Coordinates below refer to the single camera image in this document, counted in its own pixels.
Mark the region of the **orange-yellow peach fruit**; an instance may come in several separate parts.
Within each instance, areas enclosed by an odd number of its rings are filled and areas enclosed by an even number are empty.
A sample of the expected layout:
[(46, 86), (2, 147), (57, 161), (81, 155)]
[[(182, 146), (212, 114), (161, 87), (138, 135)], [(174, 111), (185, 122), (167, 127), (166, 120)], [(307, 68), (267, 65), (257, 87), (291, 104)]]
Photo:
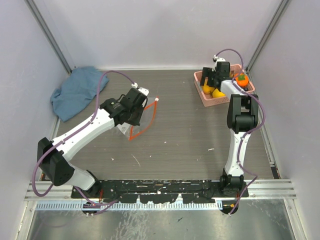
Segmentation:
[(204, 80), (204, 84), (202, 86), (202, 91), (206, 95), (211, 95), (214, 90), (215, 90), (214, 87), (208, 86), (208, 78), (206, 77)]

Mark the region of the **yellow round fruit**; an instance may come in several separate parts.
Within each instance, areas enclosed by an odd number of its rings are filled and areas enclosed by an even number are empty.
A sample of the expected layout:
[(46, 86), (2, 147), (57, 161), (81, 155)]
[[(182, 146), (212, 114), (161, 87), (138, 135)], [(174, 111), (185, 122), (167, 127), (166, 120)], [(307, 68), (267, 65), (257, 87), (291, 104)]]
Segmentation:
[(212, 97), (213, 98), (222, 98), (222, 97), (225, 97), (226, 95), (219, 91), (218, 88), (216, 88), (213, 92), (212, 92)]

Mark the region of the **clear zip top bag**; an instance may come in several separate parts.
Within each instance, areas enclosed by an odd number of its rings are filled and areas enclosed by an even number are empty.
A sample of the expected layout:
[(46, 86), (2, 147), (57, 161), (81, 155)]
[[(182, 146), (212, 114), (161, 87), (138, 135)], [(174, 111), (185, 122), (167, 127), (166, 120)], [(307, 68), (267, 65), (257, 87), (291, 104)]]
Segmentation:
[(141, 119), (139, 121), (140, 125), (133, 126), (128, 123), (118, 125), (115, 128), (117, 134), (125, 136), (129, 141), (136, 139), (145, 133), (153, 124), (158, 107), (159, 98), (151, 97), (148, 98), (148, 104), (144, 108)]

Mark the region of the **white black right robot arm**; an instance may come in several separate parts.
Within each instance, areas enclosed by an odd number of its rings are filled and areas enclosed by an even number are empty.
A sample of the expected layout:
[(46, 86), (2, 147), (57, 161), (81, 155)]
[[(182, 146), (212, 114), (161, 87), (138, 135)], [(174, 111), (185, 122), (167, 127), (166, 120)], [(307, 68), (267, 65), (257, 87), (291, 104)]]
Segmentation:
[(222, 196), (231, 197), (246, 190), (244, 161), (251, 133), (258, 127), (259, 97), (239, 85), (246, 77), (242, 70), (231, 76), (228, 61), (218, 57), (213, 62), (214, 67), (202, 68), (199, 86), (210, 93), (217, 90), (229, 100), (226, 123), (230, 146), (217, 189)]

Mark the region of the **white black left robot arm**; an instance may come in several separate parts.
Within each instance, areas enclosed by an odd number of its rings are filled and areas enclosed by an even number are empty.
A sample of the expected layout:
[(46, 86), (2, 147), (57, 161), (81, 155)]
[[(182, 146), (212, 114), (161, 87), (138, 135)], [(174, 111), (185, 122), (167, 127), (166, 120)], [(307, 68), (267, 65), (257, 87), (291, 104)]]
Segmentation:
[(132, 87), (119, 99), (109, 98), (99, 105), (92, 116), (67, 133), (38, 142), (37, 164), (51, 181), (52, 186), (72, 185), (88, 198), (95, 198), (102, 183), (89, 170), (70, 163), (72, 158), (88, 143), (118, 125), (138, 126), (148, 102), (149, 90)]

